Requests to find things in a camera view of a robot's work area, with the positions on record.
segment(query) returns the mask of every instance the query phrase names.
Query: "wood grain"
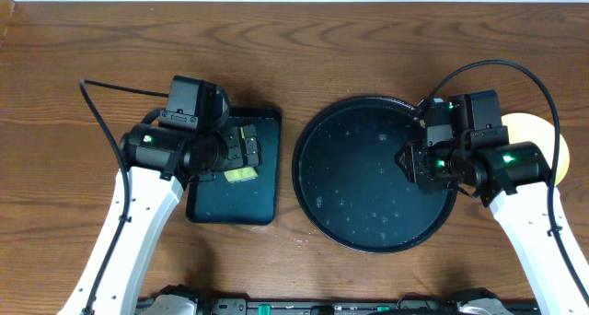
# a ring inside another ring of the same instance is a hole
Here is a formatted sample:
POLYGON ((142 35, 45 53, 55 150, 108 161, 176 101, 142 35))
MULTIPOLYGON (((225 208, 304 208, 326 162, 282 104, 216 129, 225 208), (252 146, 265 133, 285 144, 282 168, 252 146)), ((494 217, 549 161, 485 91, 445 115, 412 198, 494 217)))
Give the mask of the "wood grain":
MULTIPOLYGON (((478 286, 531 298, 479 201, 460 198, 421 246, 371 255, 314 229, 291 183, 296 139, 330 103, 365 93, 418 103, 454 69, 487 58, 527 65, 551 89, 573 162, 562 201, 588 250, 588 5, 17 4, 0 50, 0 312, 59 310, 106 216, 117 166, 77 81, 168 91, 176 74, 223 86, 236 105, 282 108, 277 216, 267 227, 194 225, 182 203, 142 296, 187 284, 252 298, 396 299, 478 286)), ((444 95, 487 88, 503 112, 549 118, 533 83, 510 69, 473 70, 444 95)), ((116 138, 166 103, 91 95, 116 138)))

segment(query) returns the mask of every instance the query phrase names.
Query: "black cable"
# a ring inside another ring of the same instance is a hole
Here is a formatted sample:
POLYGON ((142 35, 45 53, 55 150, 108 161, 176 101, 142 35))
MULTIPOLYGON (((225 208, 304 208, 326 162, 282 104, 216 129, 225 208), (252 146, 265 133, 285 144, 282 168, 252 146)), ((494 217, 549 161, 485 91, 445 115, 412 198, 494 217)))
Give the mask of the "black cable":
POLYGON ((135 94, 155 96, 155 97, 160 97, 160 98, 169 97, 169 94, 158 93, 158 92, 153 92, 153 91, 149 91, 149 90, 141 90, 141 89, 116 86, 116 85, 111 85, 111 84, 105 84, 105 83, 101 83, 101 82, 94 81, 94 80, 82 79, 80 81, 80 87, 82 87, 83 84, 89 84, 89 85, 94 85, 94 86, 98 86, 98 87, 110 88, 110 89, 121 90, 121 91, 126 91, 126 92, 130 92, 130 93, 135 93, 135 94))
POLYGON ((159 117, 159 114, 163 110, 164 110, 164 108, 155 108, 152 111, 149 111, 145 115, 145 117, 141 120, 141 123, 146 123, 146 124, 153 123, 157 119, 157 117, 159 117))
POLYGON ((467 158, 465 157, 465 148, 467 146, 467 135, 472 132, 472 129, 466 129, 464 131, 462 131, 462 133, 460 134, 460 158, 462 158, 463 160, 466 160, 467 158))
POLYGON ((444 80, 442 80, 442 82, 440 82, 440 84, 438 86, 436 86, 433 89, 430 96, 420 104, 419 108, 421 110, 421 113, 423 113, 433 103, 433 98, 438 93, 438 91, 448 81, 450 81, 453 77, 455 77, 456 75, 458 75, 464 71, 467 71, 471 68, 474 68, 477 66, 483 66, 483 65, 490 65, 490 64, 511 66, 512 68, 524 73, 526 76, 528 76, 530 79, 532 79, 534 81, 534 83, 536 83, 536 85, 540 88, 540 90, 544 94, 544 97, 546 98, 547 103, 550 106, 550 112, 552 113, 552 121, 554 122, 554 156, 552 157, 552 169, 550 170, 549 183, 548 183, 548 212, 549 212, 549 221, 550 221, 549 235, 554 236, 554 240, 556 241, 556 244, 559 247, 559 251, 560 251, 560 255, 562 256, 562 260, 564 261, 567 268, 569 269, 569 273, 571 274, 572 280, 579 288, 579 291, 581 292, 581 295, 583 296, 585 303, 589 307, 589 294, 587 294, 587 290, 583 286, 583 283, 581 282, 581 278, 579 278, 579 275, 574 270, 574 267, 571 262, 571 258, 569 258, 569 254, 567 253, 567 250, 565 249, 564 244, 562 243, 562 238, 560 237, 560 233, 559 233, 559 231, 561 230, 561 227, 558 226, 558 224, 556 222, 556 215, 554 214, 554 185, 555 185, 555 181, 556 181, 556 171, 557 171, 557 167, 558 167, 558 163, 559 163, 559 152, 560 152, 560 122, 559 122, 559 115, 556 111, 556 106, 554 105, 554 100, 552 99, 552 96, 550 96, 548 89, 546 88, 546 86, 544 86, 542 81, 540 81, 540 79, 536 75, 534 75, 530 70, 526 69, 525 67, 521 66, 520 64, 510 62, 510 61, 486 60, 486 61, 476 62, 473 64, 468 64, 468 65, 460 67, 459 69, 457 69, 456 71, 451 73, 444 80))
POLYGON ((119 147, 117 146, 117 142, 112 137, 112 133, 110 132, 109 127, 106 125, 106 123, 104 122, 104 120, 100 116, 100 113, 98 113, 98 110, 94 106, 94 103, 92 103, 92 100, 88 96, 88 93, 86 90, 86 84, 104 87, 104 88, 122 90, 122 91, 131 92, 131 93, 135 93, 135 94, 143 94, 143 95, 149 95, 149 96, 162 97, 162 98, 166 98, 168 96, 168 94, 156 93, 156 92, 151 92, 151 91, 147 91, 147 90, 133 89, 133 88, 127 88, 127 87, 114 86, 114 85, 104 84, 104 83, 100 83, 98 81, 93 81, 93 80, 85 80, 85 79, 80 80, 80 90, 82 91, 82 96, 84 97, 84 100, 86 101, 87 106, 92 111, 92 114, 94 114, 94 117, 96 118, 98 125, 100 125, 102 132, 104 132, 104 135, 106 135, 107 139, 109 140, 110 147, 112 148, 112 151, 114 152, 114 156, 117 158, 117 163, 119 164, 119 169, 121 170, 121 175, 122 175, 122 186, 124 189, 124 202, 123 202, 123 206, 122 206, 121 217, 119 218, 119 225, 117 226, 114 236, 112 236, 112 241, 110 242, 109 248, 107 249, 107 253, 104 255, 104 260, 102 260, 102 264, 100 265, 100 268, 98 269, 96 278, 94 279, 94 284, 92 284, 92 288, 90 289, 90 294, 88 295, 88 300, 87 300, 86 306, 82 309, 82 312, 81 312, 82 314, 90 315, 90 314, 92 314, 92 305, 94 304, 94 300, 96 298, 96 293, 98 292, 98 286, 100 285, 100 281, 102 280, 102 276, 104 275, 107 265, 109 264, 110 257, 112 256, 112 253, 114 252, 114 248, 117 245, 117 241, 119 240, 119 237, 121 236, 122 228, 124 227, 125 222, 127 222, 127 219, 128 219, 127 215, 129 215, 129 203, 131 202, 131 192, 130 192, 130 187, 129 187, 129 176, 127 175, 127 170, 125 168, 125 163, 124 163, 124 159, 122 157, 121 151, 120 151, 119 147))

